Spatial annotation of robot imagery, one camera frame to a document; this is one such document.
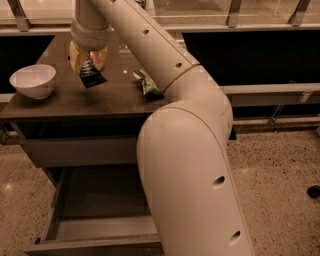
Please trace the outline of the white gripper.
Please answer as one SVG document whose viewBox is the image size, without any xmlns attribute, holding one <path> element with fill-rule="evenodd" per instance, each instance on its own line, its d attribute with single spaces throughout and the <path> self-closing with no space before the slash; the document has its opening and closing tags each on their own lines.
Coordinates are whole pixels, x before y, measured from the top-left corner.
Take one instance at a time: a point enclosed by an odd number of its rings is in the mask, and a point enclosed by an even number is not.
<svg viewBox="0 0 320 256">
<path fill-rule="evenodd" d="M 71 35 L 73 41 L 69 45 L 69 57 L 71 68 L 75 74 L 80 74 L 81 65 L 88 57 L 98 71 L 103 69 L 111 33 L 112 28 L 110 26 L 103 29 L 89 29 L 77 20 L 72 21 Z"/>
</svg>

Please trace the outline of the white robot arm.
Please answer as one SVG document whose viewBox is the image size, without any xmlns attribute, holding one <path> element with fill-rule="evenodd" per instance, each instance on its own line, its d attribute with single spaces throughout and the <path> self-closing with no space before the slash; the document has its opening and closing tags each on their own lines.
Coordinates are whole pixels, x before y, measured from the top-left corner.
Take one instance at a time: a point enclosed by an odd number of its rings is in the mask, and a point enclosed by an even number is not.
<svg viewBox="0 0 320 256">
<path fill-rule="evenodd" d="M 254 256 L 227 157 L 232 107 L 203 66 L 135 0 L 75 0 L 71 67 L 105 62 L 117 34 L 167 105 L 137 140 L 137 163 L 165 256 Z"/>
</svg>

